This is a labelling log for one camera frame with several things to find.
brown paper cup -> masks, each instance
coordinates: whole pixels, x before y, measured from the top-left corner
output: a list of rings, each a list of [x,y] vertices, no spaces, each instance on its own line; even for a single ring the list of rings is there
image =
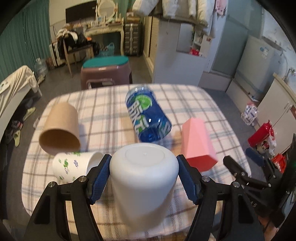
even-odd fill
[[[41,148],[50,155],[80,149],[78,113],[67,102],[53,106],[39,136]]]

plaid tablecloth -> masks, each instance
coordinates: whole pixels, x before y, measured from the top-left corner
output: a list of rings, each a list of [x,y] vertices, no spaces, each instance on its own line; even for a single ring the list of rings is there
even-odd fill
[[[204,120],[219,162],[202,173],[220,183],[230,184],[234,178],[223,165],[223,157],[231,155],[250,175],[247,159],[225,116],[216,103],[203,90],[186,85],[150,85],[157,101],[172,122],[172,130],[160,144],[175,155],[181,151],[182,124],[190,117]],[[113,154],[119,148],[138,142],[125,105],[125,96],[133,85],[98,88],[57,97],[45,108],[34,132],[22,177],[22,202],[31,215],[43,190],[50,181],[59,180],[53,175],[53,156],[45,153],[38,138],[53,105],[69,102],[78,111],[81,151],[100,151]],[[70,232],[77,233],[71,203],[67,202]],[[148,238],[169,235],[188,228],[196,206],[187,199],[180,179],[177,179],[173,199],[164,221],[146,232],[132,232],[116,213],[112,188],[107,184],[102,197],[91,207],[104,239]],[[216,212],[221,211],[217,204]]]

suitcase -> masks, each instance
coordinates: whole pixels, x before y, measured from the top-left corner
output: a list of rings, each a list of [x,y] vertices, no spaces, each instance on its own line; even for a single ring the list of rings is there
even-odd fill
[[[66,62],[64,59],[60,59],[60,57],[59,57],[57,42],[50,44],[49,50],[50,50],[50,55],[52,57],[52,62],[54,63],[55,67],[60,66]]]
[[[124,54],[137,55],[142,54],[142,24],[126,23],[124,33]]]

blue bottle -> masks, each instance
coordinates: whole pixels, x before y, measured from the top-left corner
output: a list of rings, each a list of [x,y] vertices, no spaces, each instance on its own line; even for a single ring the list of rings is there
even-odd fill
[[[172,124],[158,105],[153,91],[147,86],[130,90],[125,103],[140,141],[161,140],[172,129]]]

white suitcase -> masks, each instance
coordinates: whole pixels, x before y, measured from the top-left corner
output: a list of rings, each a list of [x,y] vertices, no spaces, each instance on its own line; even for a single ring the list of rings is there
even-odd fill
[[[57,42],[53,42],[49,45],[50,55],[52,57],[52,62],[54,63],[54,66],[60,66],[65,63],[64,59],[60,59],[59,57],[59,51],[57,49]]]

